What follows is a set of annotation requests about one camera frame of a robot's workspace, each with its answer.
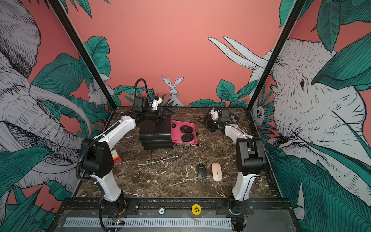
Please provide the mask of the black drawer cabinet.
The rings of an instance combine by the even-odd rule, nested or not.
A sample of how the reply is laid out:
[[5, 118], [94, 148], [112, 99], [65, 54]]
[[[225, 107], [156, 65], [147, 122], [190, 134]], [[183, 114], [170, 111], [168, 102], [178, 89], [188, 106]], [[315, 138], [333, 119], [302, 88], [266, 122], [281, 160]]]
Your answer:
[[140, 124], [139, 140], [144, 150], [173, 149], [171, 130], [171, 117], [161, 122], [143, 121]]

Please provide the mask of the pink drawer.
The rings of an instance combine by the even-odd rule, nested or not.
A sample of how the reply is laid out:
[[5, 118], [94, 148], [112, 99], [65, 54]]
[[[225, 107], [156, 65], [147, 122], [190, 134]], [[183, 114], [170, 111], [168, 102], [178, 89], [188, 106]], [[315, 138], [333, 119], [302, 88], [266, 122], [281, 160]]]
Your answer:
[[173, 120], [171, 124], [171, 138], [175, 144], [197, 144], [196, 128], [194, 123]]

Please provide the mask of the pink computer mouse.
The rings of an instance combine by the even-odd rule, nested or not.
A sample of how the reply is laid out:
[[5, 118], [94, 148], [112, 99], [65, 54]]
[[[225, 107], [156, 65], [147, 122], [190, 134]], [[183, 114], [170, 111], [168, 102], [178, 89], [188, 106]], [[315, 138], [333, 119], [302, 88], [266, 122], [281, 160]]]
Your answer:
[[212, 164], [212, 176], [213, 180], [216, 182], [219, 182], [222, 180], [222, 168], [219, 163], [213, 163]]

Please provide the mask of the black computer mouse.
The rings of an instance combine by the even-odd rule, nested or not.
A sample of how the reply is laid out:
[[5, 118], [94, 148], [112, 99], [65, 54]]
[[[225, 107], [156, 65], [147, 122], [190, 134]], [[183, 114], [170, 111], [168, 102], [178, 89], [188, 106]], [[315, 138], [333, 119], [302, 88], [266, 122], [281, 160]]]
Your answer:
[[202, 163], [199, 163], [196, 166], [196, 173], [197, 173], [197, 178], [199, 180], [205, 180], [207, 178], [206, 166]]

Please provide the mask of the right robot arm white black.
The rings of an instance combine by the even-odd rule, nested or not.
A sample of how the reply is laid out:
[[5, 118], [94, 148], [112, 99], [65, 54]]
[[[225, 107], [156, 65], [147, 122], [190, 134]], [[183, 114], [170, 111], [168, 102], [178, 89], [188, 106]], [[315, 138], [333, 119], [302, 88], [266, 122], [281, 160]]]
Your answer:
[[235, 160], [239, 173], [232, 194], [235, 200], [246, 201], [255, 179], [266, 166], [266, 156], [262, 139], [243, 131], [237, 125], [238, 120], [227, 108], [212, 107], [202, 117], [201, 124], [211, 132], [222, 131], [236, 145]]

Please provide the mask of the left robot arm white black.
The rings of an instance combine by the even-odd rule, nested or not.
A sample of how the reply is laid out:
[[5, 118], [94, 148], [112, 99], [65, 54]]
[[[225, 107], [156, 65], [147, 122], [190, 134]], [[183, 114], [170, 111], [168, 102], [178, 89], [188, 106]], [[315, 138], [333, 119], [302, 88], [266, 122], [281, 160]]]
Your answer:
[[123, 193], [113, 176], [112, 148], [143, 121], [162, 121], [168, 116], [164, 107], [157, 110], [131, 110], [122, 114], [120, 120], [93, 139], [84, 139], [75, 171], [77, 179], [94, 182], [105, 201], [117, 202]]

